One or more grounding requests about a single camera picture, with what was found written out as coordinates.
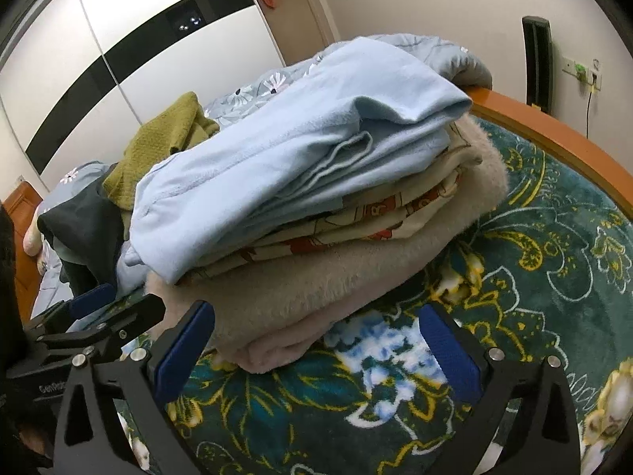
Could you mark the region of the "wall power socket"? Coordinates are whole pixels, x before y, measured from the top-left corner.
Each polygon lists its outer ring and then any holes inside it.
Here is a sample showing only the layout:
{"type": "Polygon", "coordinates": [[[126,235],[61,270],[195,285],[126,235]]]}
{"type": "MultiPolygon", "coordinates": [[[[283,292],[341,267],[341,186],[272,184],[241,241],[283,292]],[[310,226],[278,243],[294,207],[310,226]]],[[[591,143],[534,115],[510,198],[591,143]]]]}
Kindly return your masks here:
{"type": "Polygon", "coordinates": [[[562,57],[562,72],[573,76],[579,83],[588,85],[594,91],[602,89],[602,74],[594,65],[585,65],[569,57],[562,57]]]}

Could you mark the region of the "beige fleece folded blanket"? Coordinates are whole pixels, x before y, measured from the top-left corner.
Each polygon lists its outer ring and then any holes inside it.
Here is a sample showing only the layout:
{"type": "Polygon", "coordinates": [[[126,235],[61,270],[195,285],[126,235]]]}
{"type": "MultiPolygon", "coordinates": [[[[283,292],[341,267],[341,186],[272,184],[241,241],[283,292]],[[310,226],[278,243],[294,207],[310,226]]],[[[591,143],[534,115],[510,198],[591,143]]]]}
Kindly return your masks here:
{"type": "Polygon", "coordinates": [[[350,241],[179,285],[149,274],[146,293],[166,306],[151,338],[176,325],[194,301],[205,300],[216,313],[208,345],[221,359],[265,373],[303,356],[336,322],[421,271],[505,198],[508,173],[500,152],[471,116],[456,124],[482,161],[467,168],[455,195],[421,230],[409,238],[350,241]]]}

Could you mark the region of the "light blue long-sleeve shirt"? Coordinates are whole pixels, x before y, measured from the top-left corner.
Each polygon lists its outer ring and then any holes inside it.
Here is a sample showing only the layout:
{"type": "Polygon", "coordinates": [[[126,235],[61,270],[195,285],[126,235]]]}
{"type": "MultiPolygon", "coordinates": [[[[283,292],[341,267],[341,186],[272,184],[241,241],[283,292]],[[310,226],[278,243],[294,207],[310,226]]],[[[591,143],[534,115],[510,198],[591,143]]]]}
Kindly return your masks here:
{"type": "Polygon", "coordinates": [[[417,174],[471,99],[422,60],[358,38],[248,117],[138,183],[130,265],[165,282],[346,196],[417,174]]]}

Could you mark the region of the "teal floral bed blanket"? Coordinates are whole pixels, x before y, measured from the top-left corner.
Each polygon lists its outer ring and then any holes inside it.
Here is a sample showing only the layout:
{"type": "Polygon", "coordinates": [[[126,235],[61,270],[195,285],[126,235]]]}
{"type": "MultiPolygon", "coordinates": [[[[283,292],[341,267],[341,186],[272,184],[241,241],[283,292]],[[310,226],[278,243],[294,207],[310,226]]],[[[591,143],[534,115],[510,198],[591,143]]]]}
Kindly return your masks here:
{"type": "Polygon", "coordinates": [[[632,222],[583,176],[476,118],[485,152],[421,234],[147,289],[217,328],[166,407],[211,474],[420,474],[461,440],[486,368],[559,371],[583,473],[632,415],[632,222]]]}

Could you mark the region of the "dark grey garment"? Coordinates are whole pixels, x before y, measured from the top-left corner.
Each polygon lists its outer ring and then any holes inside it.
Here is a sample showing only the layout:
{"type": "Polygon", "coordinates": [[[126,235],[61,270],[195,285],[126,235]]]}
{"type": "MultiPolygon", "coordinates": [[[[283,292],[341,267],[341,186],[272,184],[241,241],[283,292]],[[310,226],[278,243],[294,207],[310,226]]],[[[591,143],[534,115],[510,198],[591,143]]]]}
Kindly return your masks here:
{"type": "Polygon", "coordinates": [[[95,179],[38,219],[40,231],[61,260],[63,280],[74,296],[103,284],[118,287],[116,265],[123,223],[119,208],[105,194],[106,177],[95,179]]]}

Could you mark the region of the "cream patterned folded cloth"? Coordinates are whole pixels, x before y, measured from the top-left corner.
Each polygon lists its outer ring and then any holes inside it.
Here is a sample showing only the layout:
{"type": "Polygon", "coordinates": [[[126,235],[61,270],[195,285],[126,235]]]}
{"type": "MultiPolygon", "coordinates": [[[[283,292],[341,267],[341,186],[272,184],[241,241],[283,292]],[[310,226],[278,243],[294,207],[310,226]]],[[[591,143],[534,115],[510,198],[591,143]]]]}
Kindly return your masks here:
{"type": "Polygon", "coordinates": [[[449,147],[426,171],[350,195],[337,212],[286,224],[247,248],[191,270],[184,282],[209,279],[244,265],[320,252],[353,240],[413,236],[453,199],[464,174],[483,162],[470,116],[454,121],[446,132],[449,147]]]}

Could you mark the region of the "white black sliding wardrobe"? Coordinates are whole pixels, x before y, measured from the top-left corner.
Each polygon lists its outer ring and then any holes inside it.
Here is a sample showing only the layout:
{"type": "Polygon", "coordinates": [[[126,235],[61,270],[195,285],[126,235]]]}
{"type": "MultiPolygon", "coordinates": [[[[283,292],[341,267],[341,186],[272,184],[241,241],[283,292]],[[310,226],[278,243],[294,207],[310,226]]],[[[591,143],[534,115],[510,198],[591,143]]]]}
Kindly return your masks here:
{"type": "Polygon", "coordinates": [[[1,189],[116,161],[183,93],[209,103],[280,65],[255,0],[43,0],[1,54],[1,189]]]}

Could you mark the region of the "olive green knitted garment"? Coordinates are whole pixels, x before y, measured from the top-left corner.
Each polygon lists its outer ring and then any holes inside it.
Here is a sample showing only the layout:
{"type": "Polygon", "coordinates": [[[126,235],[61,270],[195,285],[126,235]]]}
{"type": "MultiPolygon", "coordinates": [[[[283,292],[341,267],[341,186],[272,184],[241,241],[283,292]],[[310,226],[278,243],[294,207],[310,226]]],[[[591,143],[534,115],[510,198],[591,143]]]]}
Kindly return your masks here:
{"type": "Polygon", "coordinates": [[[107,197],[120,209],[131,211],[137,183],[155,164],[191,149],[220,131],[204,115],[197,95],[181,95],[161,114],[145,122],[128,143],[121,161],[103,181],[107,197]]]}

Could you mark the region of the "black tower heater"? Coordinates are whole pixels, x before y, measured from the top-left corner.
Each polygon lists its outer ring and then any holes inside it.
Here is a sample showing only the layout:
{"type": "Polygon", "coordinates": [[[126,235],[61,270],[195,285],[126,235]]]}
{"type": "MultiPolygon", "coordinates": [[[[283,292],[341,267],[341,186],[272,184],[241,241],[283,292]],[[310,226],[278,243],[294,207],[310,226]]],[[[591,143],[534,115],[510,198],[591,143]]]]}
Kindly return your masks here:
{"type": "Polygon", "coordinates": [[[550,115],[553,109],[553,41],[549,21],[524,16],[523,43],[526,54],[526,103],[550,115]]]}

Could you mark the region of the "grey floral quilt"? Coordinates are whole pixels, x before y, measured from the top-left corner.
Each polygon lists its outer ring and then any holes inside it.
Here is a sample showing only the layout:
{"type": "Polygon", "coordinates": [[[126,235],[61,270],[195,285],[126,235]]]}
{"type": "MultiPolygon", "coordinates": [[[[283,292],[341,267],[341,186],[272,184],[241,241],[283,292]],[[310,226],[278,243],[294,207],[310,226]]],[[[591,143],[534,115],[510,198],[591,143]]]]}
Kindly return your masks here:
{"type": "MultiPolygon", "coordinates": [[[[404,50],[459,87],[493,87],[493,74],[484,62],[466,47],[445,41],[438,36],[416,36],[411,33],[375,34],[373,38],[404,50]]],[[[292,83],[307,76],[323,58],[342,46],[345,46],[343,41],[334,43],[311,58],[262,74],[255,82],[212,101],[205,108],[205,116],[217,121],[220,127],[235,124],[264,106],[279,92],[288,89],[292,83]]],[[[98,161],[90,161],[73,168],[43,199],[36,209],[35,218],[74,198],[109,169],[108,165],[98,161]]],[[[70,299],[80,293],[77,289],[71,289],[69,283],[65,282],[63,277],[68,271],[62,268],[60,254],[50,240],[43,241],[42,257],[45,269],[40,291],[35,299],[33,315],[40,314],[61,299],[70,299]]],[[[148,268],[143,265],[130,267],[121,257],[117,260],[117,296],[122,298],[144,284],[148,268]]]]}

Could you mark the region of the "orange wooden bed frame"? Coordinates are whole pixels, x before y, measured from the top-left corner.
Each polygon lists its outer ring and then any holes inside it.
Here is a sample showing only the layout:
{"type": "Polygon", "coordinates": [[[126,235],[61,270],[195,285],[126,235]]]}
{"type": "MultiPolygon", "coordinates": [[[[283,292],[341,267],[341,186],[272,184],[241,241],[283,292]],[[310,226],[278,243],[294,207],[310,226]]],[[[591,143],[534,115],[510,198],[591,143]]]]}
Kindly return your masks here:
{"type": "MultiPolygon", "coordinates": [[[[464,88],[473,106],[471,113],[506,130],[528,139],[560,162],[573,168],[604,191],[632,221],[632,175],[611,156],[589,139],[534,107],[520,103],[500,93],[480,87],[464,88]]],[[[35,207],[42,201],[41,194],[23,177],[1,189],[3,206],[14,220],[14,238],[17,255],[15,289],[19,316],[29,321],[41,276],[35,257],[21,249],[35,207]]]]}

